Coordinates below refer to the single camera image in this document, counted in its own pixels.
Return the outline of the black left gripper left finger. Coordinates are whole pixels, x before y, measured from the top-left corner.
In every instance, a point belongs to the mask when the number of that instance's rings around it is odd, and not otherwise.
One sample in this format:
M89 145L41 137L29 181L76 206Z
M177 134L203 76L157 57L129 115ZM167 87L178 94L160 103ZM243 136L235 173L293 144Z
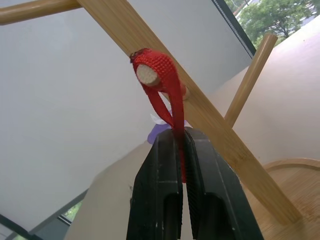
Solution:
M178 240L181 237L183 184L178 144L171 129L157 135L136 174L126 238Z

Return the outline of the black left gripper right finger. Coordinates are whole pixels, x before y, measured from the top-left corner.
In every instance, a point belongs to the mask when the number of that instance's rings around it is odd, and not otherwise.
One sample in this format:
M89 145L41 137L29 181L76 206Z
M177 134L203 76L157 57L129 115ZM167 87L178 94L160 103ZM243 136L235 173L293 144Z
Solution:
M192 237L262 240L240 180L201 131L187 127L184 161Z

